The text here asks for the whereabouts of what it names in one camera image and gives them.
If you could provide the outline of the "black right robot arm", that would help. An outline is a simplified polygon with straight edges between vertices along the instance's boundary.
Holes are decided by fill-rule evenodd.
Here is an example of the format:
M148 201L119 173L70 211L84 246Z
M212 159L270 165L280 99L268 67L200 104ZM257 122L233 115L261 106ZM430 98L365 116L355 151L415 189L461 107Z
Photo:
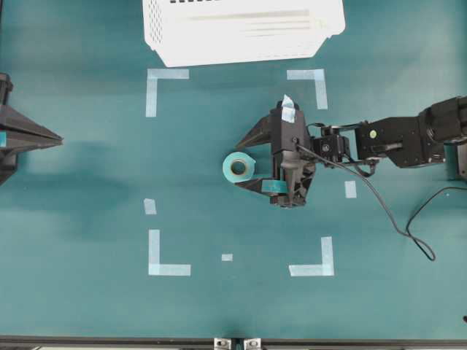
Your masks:
M466 98L439 102L414 117L316 126L319 137L311 136L298 104L284 96L236 145L245 149L269 144L272 175L238 180L236 186L268 196L273 205L292 208L305 205L318 163L355 169L364 178L374 174L382 158L399 168L443 163L445 145L466 141Z

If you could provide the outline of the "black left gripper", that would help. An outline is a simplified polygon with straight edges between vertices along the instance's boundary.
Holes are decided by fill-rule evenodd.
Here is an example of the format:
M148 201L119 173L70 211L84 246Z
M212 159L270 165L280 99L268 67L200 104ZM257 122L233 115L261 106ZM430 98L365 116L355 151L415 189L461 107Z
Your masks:
M46 149L63 144L61 136L7 106L12 89L13 84L9 75L1 73L1 184L4 184L17 171L17 156L11 155L9 152L14 150L28 152L29 150ZM7 131L53 140L7 140Z

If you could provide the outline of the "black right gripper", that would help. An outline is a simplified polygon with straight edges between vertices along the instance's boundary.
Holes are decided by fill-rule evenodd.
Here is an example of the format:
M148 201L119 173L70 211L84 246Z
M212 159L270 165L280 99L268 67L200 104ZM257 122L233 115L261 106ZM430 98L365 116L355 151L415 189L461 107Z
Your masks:
M275 195L271 203L282 208L306 204L306 196L315 173L315 164L299 152L298 146L311 146L304 113L298 104L292 112L295 121L282 119L282 102L278 101L269 115L262 117L247 135L237 143L237 149L271 143L273 179L257 178L237 182L237 187L263 195Z

